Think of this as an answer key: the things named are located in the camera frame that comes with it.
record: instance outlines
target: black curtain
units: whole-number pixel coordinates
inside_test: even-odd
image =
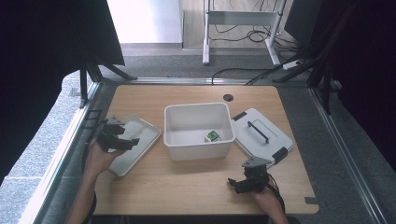
[[[106,0],[1,1],[0,181],[87,56],[124,64]]]
[[[396,5],[362,0],[330,57],[339,98],[396,170]]]

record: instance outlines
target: wooden table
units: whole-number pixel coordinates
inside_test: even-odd
[[[224,94],[233,101],[225,102]],[[254,107],[293,140],[294,147],[269,169],[279,185],[288,214],[314,214],[317,204],[299,149],[276,88],[263,86],[136,86],[117,88],[107,117],[131,114],[163,131],[168,105],[225,102],[231,117]],[[245,179],[242,163],[247,155],[235,143],[225,158],[172,161],[163,137],[125,177],[106,171],[96,185],[96,215],[242,215],[262,214],[247,194],[236,194],[230,177]]]

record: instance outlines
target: black handle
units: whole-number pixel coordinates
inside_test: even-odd
[[[252,122],[248,121],[247,125],[248,125],[248,127],[253,127],[254,130],[256,130],[261,136],[263,136],[265,138],[265,142],[267,144],[270,143],[270,139],[267,136],[265,136],[265,134],[262,133],[262,131],[260,131],[256,126],[254,126],[254,124]]]

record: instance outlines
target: white container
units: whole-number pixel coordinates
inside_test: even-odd
[[[173,161],[225,157],[235,139],[224,103],[169,105],[164,116],[163,141]],[[221,140],[207,142],[205,137],[212,131]]]

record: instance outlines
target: human arm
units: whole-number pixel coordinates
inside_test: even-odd
[[[94,198],[96,180],[124,150],[105,152],[99,143],[93,139],[89,145],[85,168],[66,223],[82,223],[89,214]]]
[[[277,189],[274,181],[270,179],[270,185]],[[273,224],[288,224],[288,220],[283,212],[279,199],[269,189],[265,188],[260,192],[252,191],[249,193],[260,209],[271,218]]]

